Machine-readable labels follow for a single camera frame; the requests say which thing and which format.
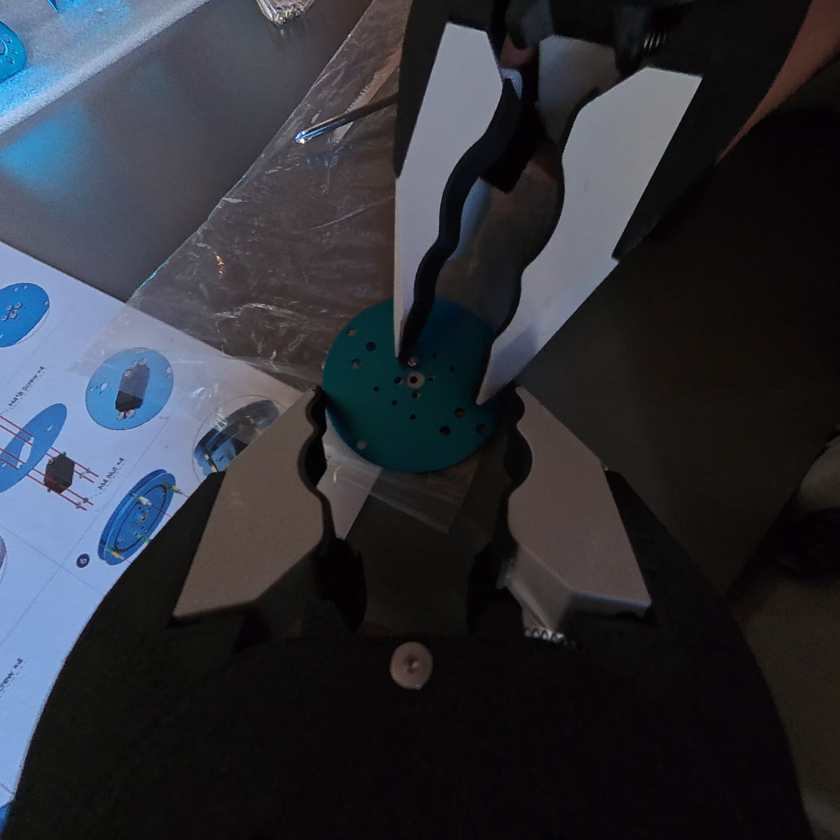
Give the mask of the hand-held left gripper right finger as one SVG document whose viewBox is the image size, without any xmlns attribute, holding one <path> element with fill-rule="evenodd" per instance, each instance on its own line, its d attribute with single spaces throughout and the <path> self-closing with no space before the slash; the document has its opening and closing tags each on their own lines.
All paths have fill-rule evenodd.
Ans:
<svg viewBox="0 0 840 840">
<path fill-rule="evenodd" d="M 530 468 L 508 501 L 505 585 L 527 635 L 561 635 L 575 613 L 643 618 L 651 606 L 602 462 L 523 387 L 517 430 Z"/>
</svg>

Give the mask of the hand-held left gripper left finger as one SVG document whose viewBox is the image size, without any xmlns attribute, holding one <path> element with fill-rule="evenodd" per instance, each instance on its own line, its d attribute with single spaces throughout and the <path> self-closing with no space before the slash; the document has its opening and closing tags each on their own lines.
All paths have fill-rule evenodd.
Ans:
<svg viewBox="0 0 840 840">
<path fill-rule="evenodd" d="M 315 559 L 334 534 L 318 488 L 325 417 L 313 388 L 226 468 L 175 620 L 251 613 L 273 637 L 300 634 L 321 599 Z"/>
</svg>

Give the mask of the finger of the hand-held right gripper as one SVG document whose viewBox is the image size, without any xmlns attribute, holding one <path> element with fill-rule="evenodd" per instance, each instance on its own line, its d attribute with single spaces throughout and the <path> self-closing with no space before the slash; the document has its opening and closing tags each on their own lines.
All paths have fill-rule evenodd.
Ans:
<svg viewBox="0 0 840 840">
<path fill-rule="evenodd" d="M 510 143 L 522 104 L 488 34 L 447 24 L 395 184 L 395 354 L 414 353 L 467 198 Z"/>
<path fill-rule="evenodd" d="M 701 83 L 643 66 L 618 80 L 612 49 L 561 36 L 540 45 L 539 104 L 567 130 L 559 219 L 521 275 L 519 302 L 492 344 L 478 403 L 531 361 L 613 271 L 613 252 Z"/>
</svg>

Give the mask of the orange handled screwdriver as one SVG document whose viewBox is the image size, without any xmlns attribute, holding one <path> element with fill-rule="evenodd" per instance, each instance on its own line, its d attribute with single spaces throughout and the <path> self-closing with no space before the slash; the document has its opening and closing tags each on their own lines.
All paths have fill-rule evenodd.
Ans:
<svg viewBox="0 0 840 840">
<path fill-rule="evenodd" d="M 315 140 L 326 133 L 330 133 L 346 126 L 353 122 L 364 119 L 376 112 L 390 108 L 395 105 L 397 101 L 397 94 L 371 101 L 361 107 L 349 110 L 338 117 L 334 117 L 312 125 L 311 127 L 299 131 L 294 138 L 297 144 L 306 144 L 311 140 Z"/>
</svg>

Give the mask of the blue round metal plate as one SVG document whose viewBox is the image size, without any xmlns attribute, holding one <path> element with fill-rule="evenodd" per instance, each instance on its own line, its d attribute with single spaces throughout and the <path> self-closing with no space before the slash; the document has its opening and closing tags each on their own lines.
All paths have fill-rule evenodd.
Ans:
<svg viewBox="0 0 840 840">
<path fill-rule="evenodd" d="M 416 364 L 394 354 L 393 301 L 361 311 L 333 342 L 322 372 L 326 407 L 345 444 L 373 464 L 405 473 L 445 469 L 496 430 L 508 396 L 476 402 L 489 325 L 437 298 L 415 348 Z"/>
</svg>

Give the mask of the person's right forearm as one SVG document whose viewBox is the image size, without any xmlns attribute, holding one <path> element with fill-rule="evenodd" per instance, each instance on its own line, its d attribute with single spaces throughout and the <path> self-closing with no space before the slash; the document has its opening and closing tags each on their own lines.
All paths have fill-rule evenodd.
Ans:
<svg viewBox="0 0 840 840">
<path fill-rule="evenodd" d="M 777 79 L 782 98 L 796 93 L 838 50 L 839 2 L 811 2 Z"/>
</svg>

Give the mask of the clear plastic bag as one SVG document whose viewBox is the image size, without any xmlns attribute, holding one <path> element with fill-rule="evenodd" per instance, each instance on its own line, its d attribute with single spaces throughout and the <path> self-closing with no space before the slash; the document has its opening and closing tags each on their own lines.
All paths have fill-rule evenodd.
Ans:
<svg viewBox="0 0 840 840">
<path fill-rule="evenodd" d="M 306 145 L 295 134 L 396 89 L 411 2 L 372 2 L 301 104 L 206 222 L 129 304 L 299 391 L 318 384 L 341 325 L 392 294 L 394 109 Z M 521 195 L 489 206 L 437 293 L 494 328 L 511 302 L 535 223 Z M 375 498 L 472 541 L 491 530 L 503 476 L 491 454 L 425 476 L 364 462 L 332 429 L 325 492 L 359 510 Z"/>
</svg>

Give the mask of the assembly guide booklet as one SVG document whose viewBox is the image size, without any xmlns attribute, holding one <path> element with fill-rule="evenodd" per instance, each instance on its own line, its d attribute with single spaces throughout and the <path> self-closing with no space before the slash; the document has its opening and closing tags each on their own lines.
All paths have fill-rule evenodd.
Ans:
<svg viewBox="0 0 840 840">
<path fill-rule="evenodd" d="M 289 387 L 2 245 L 1 787 L 89 617 Z"/>
</svg>

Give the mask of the white foam sheet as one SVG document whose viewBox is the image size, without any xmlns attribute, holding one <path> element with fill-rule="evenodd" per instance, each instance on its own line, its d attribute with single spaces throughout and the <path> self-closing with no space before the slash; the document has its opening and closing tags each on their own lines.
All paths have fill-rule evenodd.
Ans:
<svg viewBox="0 0 840 840">
<path fill-rule="evenodd" d="M 21 39 L 26 68 L 1 85 L 5 133 L 187 15 L 200 1 L 2 2 L 1 19 Z"/>
</svg>

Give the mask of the blue U-shaped metal bracket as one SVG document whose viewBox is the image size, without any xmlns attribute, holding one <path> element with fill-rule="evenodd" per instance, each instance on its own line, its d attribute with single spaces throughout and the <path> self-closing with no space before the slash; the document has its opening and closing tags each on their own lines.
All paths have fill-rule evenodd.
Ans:
<svg viewBox="0 0 840 840">
<path fill-rule="evenodd" d="M 0 23 L 0 36 L 0 81 L 4 83 L 23 71 L 26 68 L 28 59 L 25 46 L 21 39 L 3 22 Z"/>
</svg>

